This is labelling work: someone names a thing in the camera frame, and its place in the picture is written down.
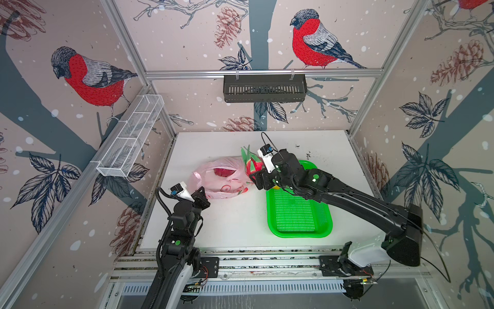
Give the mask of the pink plastic bag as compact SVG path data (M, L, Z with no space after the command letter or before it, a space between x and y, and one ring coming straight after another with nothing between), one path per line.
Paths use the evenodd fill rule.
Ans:
M203 187L209 200L218 200L247 193L253 184L241 157L221 157L197 167L186 185L192 193Z

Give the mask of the red fruit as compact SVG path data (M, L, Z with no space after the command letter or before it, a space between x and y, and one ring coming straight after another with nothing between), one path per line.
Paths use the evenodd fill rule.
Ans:
M264 163L258 157L257 154L251 152L250 147L243 147L241 149L241 157L245 166L245 171L247 175L254 174L261 171L264 167Z

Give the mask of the green plastic perforated basket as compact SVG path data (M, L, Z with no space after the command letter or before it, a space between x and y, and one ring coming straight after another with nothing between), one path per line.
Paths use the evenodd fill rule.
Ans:
M325 238L333 230L329 206L282 189L266 192L267 223L279 238Z

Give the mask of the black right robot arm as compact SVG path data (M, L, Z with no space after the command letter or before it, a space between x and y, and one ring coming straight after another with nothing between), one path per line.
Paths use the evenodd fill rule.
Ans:
M408 267L421 262L423 211L403 207L365 194L318 168L306 169L286 149L262 146L256 154L243 155L246 173L259 190L277 186L293 196L343 209L380 230L365 242L347 242L329 271L350 277L379 261L395 261Z

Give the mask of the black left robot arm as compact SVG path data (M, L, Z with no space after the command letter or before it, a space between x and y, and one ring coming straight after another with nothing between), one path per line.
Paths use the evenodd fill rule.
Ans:
M177 184L168 194L155 190L157 202L168 215L168 223L156 250L157 273L149 287L142 308L176 308L180 301L193 303L205 279L189 284L199 274L201 253L195 247L196 236L203 226L202 210L210 207L205 188L190 194L185 184Z

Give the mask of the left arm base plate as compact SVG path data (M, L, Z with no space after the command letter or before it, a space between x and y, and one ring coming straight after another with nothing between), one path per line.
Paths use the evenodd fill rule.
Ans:
M198 270L192 273L192 279L217 278L219 273L218 257L202 257Z

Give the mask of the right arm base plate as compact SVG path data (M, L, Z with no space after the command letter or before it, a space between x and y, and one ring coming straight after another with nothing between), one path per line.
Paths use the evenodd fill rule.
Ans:
M319 270L324 277L374 276L371 266L361 268L339 256L319 256Z

